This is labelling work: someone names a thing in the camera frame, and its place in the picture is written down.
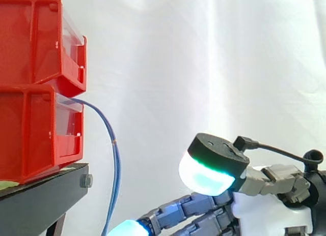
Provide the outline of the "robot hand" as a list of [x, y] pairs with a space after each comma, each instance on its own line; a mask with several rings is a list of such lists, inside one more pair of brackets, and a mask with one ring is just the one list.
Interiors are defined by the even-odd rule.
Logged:
[[[247, 150], [264, 149], [304, 164], [251, 167]], [[198, 133], [179, 164], [182, 182], [192, 194], [163, 204], [136, 220], [125, 220], [103, 235], [160, 235], [190, 219], [176, 235], [307, 235], [313, 226], [306, 202], [313, 171], [323, 155], [303, 157], [239, 136], [230, 142]]]

